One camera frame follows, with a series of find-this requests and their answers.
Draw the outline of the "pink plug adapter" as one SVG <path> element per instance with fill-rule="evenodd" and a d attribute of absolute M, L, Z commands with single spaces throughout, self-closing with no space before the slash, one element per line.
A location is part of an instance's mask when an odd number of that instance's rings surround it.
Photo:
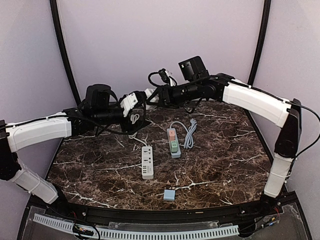
<path fill-rule="evenodd" d="M 169 129 L 168 130 L 168 139 L 169 139 L 170 142 L 176 140 L 176 132 L 175 132 L 174 129 Z"/>

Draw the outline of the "green plug adapter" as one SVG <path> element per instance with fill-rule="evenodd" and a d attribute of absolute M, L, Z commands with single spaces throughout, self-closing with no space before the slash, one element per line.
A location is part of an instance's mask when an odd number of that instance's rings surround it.
<path fill-rule="evenodd" d="M 170 151 L 172 154 L 175 154 L 178 152 L 178 146 L 179 144 L 176 140 L 170 142 Z"/>

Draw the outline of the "white power strip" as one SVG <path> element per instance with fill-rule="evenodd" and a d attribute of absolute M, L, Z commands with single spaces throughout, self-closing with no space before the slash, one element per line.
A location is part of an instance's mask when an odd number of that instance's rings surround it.
<path fill-rule="evenodd" d="M 141 176 L 144 180 L 154 178 L 154 158 L 151 146 L 141 148 Z"/>

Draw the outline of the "white cube socket adapter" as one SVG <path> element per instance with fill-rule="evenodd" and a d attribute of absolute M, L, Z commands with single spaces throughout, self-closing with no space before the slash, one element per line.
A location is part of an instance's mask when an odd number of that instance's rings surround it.
<path fill-rule="evenodd" d="M 146 94 L 146 97 L 149 98 L 149 97 L 153 94 L 153 92 L 154 92 L 155 90 L 156 90 L 155 88 L 147 88 L 147 89 L 144 91 L 145 94 Z M 158 103 L 158 101 L 159 101 L 159 96 L 158 96 L 158 95 L 156 95 L 154 98 L 152 98 L 152 99 L 150 100 L 151 103 Z M 149 105 L 149 104 L 146 105 L 146 110 L 147 110 L 147 111 L 151 111 L 151 110 L 154 110 L 154 109 L 156 109 L 156 108 L 157 108 L 156 105 Z"/>

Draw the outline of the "blue plug adapter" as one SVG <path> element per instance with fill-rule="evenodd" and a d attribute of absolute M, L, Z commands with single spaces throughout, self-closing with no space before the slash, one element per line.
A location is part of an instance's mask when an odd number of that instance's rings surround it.
<path fill-rule="evenodd" d="M 174 201 L 175 200 L 176 191 L 172 189 L 165 189 L 163 194 L 164 201 Z"/>

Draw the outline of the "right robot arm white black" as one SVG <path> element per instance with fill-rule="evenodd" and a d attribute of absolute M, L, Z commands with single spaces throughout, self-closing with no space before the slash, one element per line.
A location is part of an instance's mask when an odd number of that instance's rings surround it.
<path fill-rule="evenodd" d="M 187 101 L 197 99 L 224 102 L 274 123 L 280 128 L 280 132 L 263 194 L 274 199 L 280 195 L 295 159 L 302 153 L 299 143 L 304 106 L 299 100 L 272 95 L 224 73 L 210 75 L 207 72 L 193 75 L 191 81 L 185 84 L 156 85 L 155 90 L 146 96 L 147 105 L 163 108 L 178 108 Z"/>

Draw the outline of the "blue-grey power strip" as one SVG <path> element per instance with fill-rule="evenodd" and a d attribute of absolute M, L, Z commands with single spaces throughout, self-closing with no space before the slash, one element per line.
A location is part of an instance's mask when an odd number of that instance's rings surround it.
<path fill-rule="evenodd" d="M 167 138 L 169 143 L 170 155 L 173 159 L 181 157 L 181 149 L 179 145 L 178 135 L 175 128 L 167 129 Z"/>

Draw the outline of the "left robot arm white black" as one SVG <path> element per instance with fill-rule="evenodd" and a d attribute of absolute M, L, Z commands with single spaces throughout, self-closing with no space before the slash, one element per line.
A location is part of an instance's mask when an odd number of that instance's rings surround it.
<path fill-rule="evenodd" d="M 132 122 L 121 110 L 115 113 L 84 114 L 77 108 L 65 109 L 53 115 L 25 122 L 0 122 L 0 179 L 11 181 L 28 193 L 51 205 L 60 218 L 67 218 L 70 206 L 63 201 L 64 194 L 44 180 L 19 159 L 17 152 L 26 147 L 53 139 L 82 135 L 93 129 L 111 133 L 112 124 L 121 126 L 119 135 L 132 135 L 146 126 L 146 119 Z"/>

